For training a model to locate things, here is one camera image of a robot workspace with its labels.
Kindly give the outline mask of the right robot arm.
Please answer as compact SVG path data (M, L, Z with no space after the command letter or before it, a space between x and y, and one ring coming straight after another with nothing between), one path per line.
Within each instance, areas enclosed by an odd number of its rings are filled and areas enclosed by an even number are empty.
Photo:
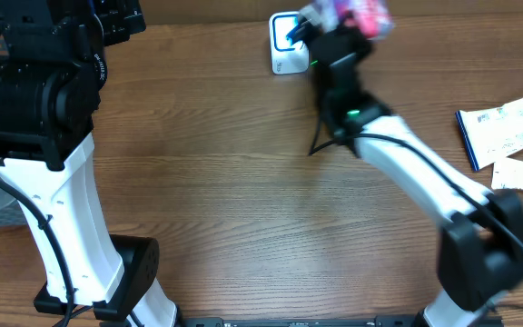
M324 32L299 15L287 34L310 52L319 124L331 144L385 173L439 229L441 291L416 326L476 326L523 283L523 203L469 179L425 145L360 85L357 65L372 43L356 27Z

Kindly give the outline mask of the cream snack bag blue edges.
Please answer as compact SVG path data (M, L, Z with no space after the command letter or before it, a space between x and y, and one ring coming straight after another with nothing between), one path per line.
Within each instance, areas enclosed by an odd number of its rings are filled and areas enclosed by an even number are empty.
M523 97L455 117L474 172L523 150Z

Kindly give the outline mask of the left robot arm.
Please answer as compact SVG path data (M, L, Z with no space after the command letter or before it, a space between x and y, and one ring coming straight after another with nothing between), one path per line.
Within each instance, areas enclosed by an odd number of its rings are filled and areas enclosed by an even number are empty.
M137 0L0 0L0 189L16 199L45 267L37 311L67 325L175 327L154 238L109 233L94 178L93 114L105 49L146 27Z

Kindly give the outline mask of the red purple tissue pack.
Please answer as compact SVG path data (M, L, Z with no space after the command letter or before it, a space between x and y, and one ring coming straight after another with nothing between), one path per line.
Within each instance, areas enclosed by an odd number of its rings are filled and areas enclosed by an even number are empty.
M384 38L394 27L385 0L314 0L324 32L340 25L356 27L370 40Z

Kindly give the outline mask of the white tube with gold cap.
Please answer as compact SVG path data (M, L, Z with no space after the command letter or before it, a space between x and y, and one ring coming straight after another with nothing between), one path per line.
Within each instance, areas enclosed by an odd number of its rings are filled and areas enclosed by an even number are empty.
M491 188L523 190L523 161L503 158L493 164Z

